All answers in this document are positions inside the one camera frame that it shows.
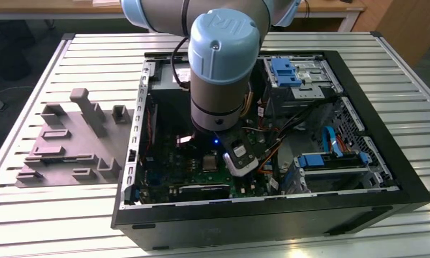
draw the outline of blue latch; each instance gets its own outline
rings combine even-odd
[[[360,152],[359,156],[364,164],[368,165],[368,163],[371,162],[369,155],[365,152]]]
[[[308,154],[304,155],[307,159],[308,166],[323,166],[325,165],[323,155],[320,154]]]
[[[304,168],[308,166],[308,163],[307,163],[307,159],[304,156],[300,156],[299,157],[299,164],[300,164],[300,167]]]
[[[303,81],[296,77],[296,67],[285,58],[272,58],[271,68],[280,87],[300,87]]]

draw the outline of power supply cable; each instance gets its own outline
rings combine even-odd
[[[253,95],[255,95],[253,94],[253,88],[252,88],[252,84],[251,83],[248,83],[248,85],[249,85],[249,93],[248,93],[247,99],[244,100],[244,107],[241,109],[240,117],[247,116],[247,114],[251,111],[252,102],[253,102]]]
[[[184,38],[179,45],[176,46],[173,52],[172,52],[172,55],[171,55],[171,67],[172,67],[172,73],[173,73],[173,77],[175,77],[175,80],[177,81],[177,84],[181,88],[184,89],[189,89],[189,86],[191,86],[191,82],[181,82],[180,81],[180,78],[179,78],[179,74],[177,74],[177,71],[175,69],[175,55],[177,54],[177,51],[179,49],[181,48],[181,46],[184,45],[184,43],[187,42],[188,38]]]
[[[35,89],[35,87],[31,87],[31,86],[9,87],[9,88],[5,88],[5,89],[0,90],[0,93],[3,93],[5,91],[9,91],[9,90],[15,90],[15,89]],[[8,104],[3,102],[3,106],[0,108],[0,112],[5,111],[7,108],[8,108]]]
[[[279,136],[283,136],[284,132],[287,132],[289,128],[293,128],[295,126],[301,124],[316,108],[319,108],[324,104],[336,102],[339,99],[340,96],[335,95],[309,104],[305,107],[305,109],[301,110],[296,115],[293,115],[291,119],[285,122],[283,128],[279,130]]]
[[[184,0],[181,5],[181,30],[184,32],[184,36],[189,38],[189,32],[188,32],[188,6],[189,6],[189,0]]]
[[[309,18],[311,17],[311,6],[309,6],[308,0],[304,0],[304,2],[307,3],[307,14],[304,15],[304,18]]]
[[[271,103],[271,110],[272,110],[272,112],[273,112],[273,121],[272,121],[272,128],[276,128],[276,108],[275,108],[275,106],[276,106],[276,103],[275,103],[275,98],[273,98],[273,86],[269,84],[269,83],[267,83],[267,90],[268,90],[268,93],[269,93],[269,103]],[[273,137],[275,137],[275,134],[272,133],[271,134],[271,136],[269,136],[269,140],[268,140],[268,142],[271,142],[272,141],[272,139],[273,139]]]

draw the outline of gray plastic part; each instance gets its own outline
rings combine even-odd
[[[88,99],[89,91],[87,89],[79,88],[73,89],[71,93],[71,101],[79,104],[81,109],[83,117],[91,126],[96,136],[99,138],[107,136],[107,130],[101,124],[101,119],[99,115],[99,105],[92,105]]]
[[[44,107],[40,116],[48,125],[61,125],[60,116],[64,116],[65,114],[60,104],[48,104]]]
[[[100,107],[99,103],[95,103],[92,105],[95,107],[95,112],[96,112],[97,117],[100,118],[100,121],[105,122],[105,114],[104,114],[104,112],[101,110],[101,107]]]
[[[125,105],[116,105],[112,109],[112,116],[115,123],[119,124],[131,124],[131,116]]]
[[[65,149],[63,146],[37,147],[35,148],[33,155],[49,156],[64,155]]]
[[[61,138],[71,138],[72,134],[69,130],[63,129],[63,130],[49,130],[43,132],[41,138],[45,140],[52,140],[52,139],[61,139]]]
[[[132,114],[133,110],[127,110],[127,116],[131,117]],[[132,123],[117,124],[112,110],[104,111],[104,117],[103,127],[107,136],[103,138],[99,138],[93,133],[81,112],[67,112],[64,116],[60,116],[60,125],[43,125],[35,147],[24,160],[25,166],[20,174],[24,179],[17,178],[17,187],[112,184],[117,182],[117,175],[127,160]],[[51,139],[43,137],[48,132],[63,134],[65,131],[71,133],[71,137],[52,137]],[[36,155],[35,150],[44,150],[44,152]],[[101,172],[97,170],[100,159],[109,165],[100,166]],[[77,180],[72,175],[75,169],[92,169],[96,176]],[[39,175],[35,177],[27,176],[28,173],[32,174],[35,171],[39,172],[41,177]]]
[[[32,168],[32,169],[39,169],[41,167],[45,167],[45,163],[41,161],[41,159],[25,159],[24,164]]]
[[[109,165],[107,165],[105,160],[99,160],[97,171],[103,175],[104,178],[119,178],[121,166],[119,165],[115,158],[111,159]]]
[[[77,157],[77,161],[80,164],[97,164],[99,158],[96,154],[80,154]]]
[[[16,179],[21,183],[33,183],[33,182],[41,182],[44,180],[44,177],[37,171],[28,171],[24,173],[19,173],[19,175],[16,176]]]
[[[97,177],[92,168],[73,168],[72,176],[76,180],[88,180]]]

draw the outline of green circuit board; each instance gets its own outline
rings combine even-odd
[[[153,155],[147,158],[147,170],[143,178],[147,181],[151,203],[179,201],[180,187],[192,185],[227,185],[228,198],[255,197],[267,195],[267,179],[264,175],[233,177],[224,159],[223,147],[201,153],[192,144],[176,146],[175,135],[165,135],[155,144]],[[204,166],[204,158],[215,161],[211,169]]]

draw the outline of white table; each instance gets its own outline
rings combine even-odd
[[[145,52],[171,51],[167,34],[67,37],[0,150],[0,257],[393,257],[430,255],[430,204],[356,235],[147,254],[111,229],[116,184],[19,189],[15,176],[40,133],[44,104],[88,88],[103,109],[135,106]],[[430,90],[383,38],[369,33],[271,33],[264,50],[337,50],[430,191]]]

